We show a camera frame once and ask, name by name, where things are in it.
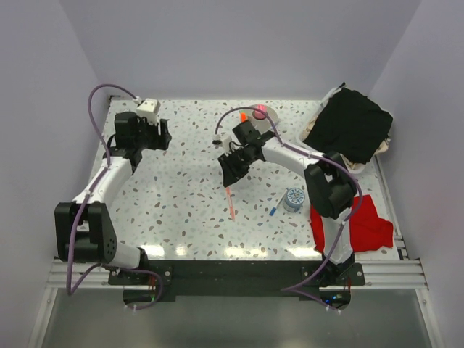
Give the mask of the orange pen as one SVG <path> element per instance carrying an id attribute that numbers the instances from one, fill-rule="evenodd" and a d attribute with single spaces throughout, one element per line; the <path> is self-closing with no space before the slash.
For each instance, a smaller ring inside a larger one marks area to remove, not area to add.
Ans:
<path id="1" fill-rule="evenodd" d="M 232 200 L 232 195 L 231 195 L 231 188 L 230 188 L 230 186 L 228 186 L 228 187 L 225 188 L 225 192 L 226 192 L 226 198 L 227 198 L 227 202 L 228 202 L 228 207 L 229 207 L 229 212 L 230 212 L 231 220 L 232 220 L 233 222 L 235 222 L 235 220 L 236 220 L 236 213 L 235 213 L 235 209 L 234 209 L 234 206 L 233 206 L 233 200 Z"/>

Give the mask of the blue pen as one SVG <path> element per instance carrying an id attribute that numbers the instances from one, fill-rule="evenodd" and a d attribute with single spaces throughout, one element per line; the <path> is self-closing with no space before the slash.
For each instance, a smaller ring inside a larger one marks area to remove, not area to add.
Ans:
<path id="1" fill-rule="evenodd" d="M 272 207 L 272 209 L 270 210 L 269 212 L 269 215 L 270 216 L 274 216 L 274 214 L 276 213 L 277 209 L 279 208 L 279 206 L 281 205 L 282 201 L 286 198 L 286 194 L 287 194 L 287 189 L 282 193 L 281 197 L 279 198 L 279 200 L 275 203 L 275 205 Z"/>

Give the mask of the pink glue stick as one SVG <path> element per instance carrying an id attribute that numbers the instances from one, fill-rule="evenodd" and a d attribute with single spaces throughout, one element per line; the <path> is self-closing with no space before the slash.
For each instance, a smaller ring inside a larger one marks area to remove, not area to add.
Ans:
<path id="1" fill-rule="evenodd" d="M 263 104 L 257 104 L 254 106 L 253 118 L 255 120 L 265 120 L 267 114 L 267 107 Z"/>

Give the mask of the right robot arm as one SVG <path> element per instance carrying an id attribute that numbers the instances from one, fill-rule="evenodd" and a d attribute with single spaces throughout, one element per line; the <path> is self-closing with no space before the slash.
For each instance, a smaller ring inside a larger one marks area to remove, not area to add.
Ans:
<path id="1" fill-rule="evenodd" d="M 310 152 L 287 143 L 276 129 L 260 133 L 249 121 L 238 124 L 233 133 L 239 142 L 230 142 L 218 157 L 223 185 L 228 188 L 244 178 L 256 161 L 280 165 L 304 178 L 311 207 L 323 222 L 327 250 L 318 268 L 299 284 L 319 275 L 330 284 L 340 284 L 354 264 L 349 220 L 359 209 L 353 205 L 355 198 L 362 199 L 361 188 L 341 156 L 336 152 Z"/>

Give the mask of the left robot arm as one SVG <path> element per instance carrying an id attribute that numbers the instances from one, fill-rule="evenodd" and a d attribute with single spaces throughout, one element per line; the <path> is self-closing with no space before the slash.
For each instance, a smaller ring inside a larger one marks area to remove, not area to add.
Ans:
<path id="1" fill-rule="evenodd" d="M 118 241 L 109 208 L 135 173 L 143 151 L 166 150 L 172 137 L 156 111 L 117 113 L 114 128 L 102 141 L 104 154 L 96 175 L 71 202 L 59 203 L 54 211 L 58 257 L 67 263 L 68 283 L 75 262 L 125 269 L 134 284 L 150 276 L 146 252 Z"/>

